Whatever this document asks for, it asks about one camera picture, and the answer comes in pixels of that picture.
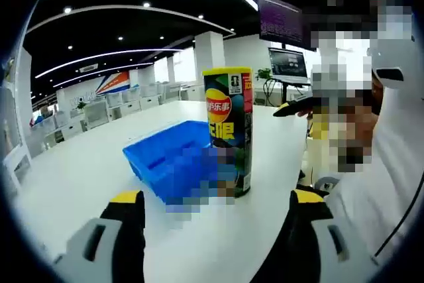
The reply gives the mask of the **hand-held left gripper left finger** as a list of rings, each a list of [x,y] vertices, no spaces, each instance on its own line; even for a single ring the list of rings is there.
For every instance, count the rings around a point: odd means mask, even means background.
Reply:
[[[114,197],[54,261],[64,282],[144,282],[145,202],[141,190]]]

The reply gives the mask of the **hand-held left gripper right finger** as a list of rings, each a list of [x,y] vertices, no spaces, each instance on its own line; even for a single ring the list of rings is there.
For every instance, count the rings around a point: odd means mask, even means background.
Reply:
[[[255,282],[370,282],[378,263],[347,221],[323,198],[297,188]]]

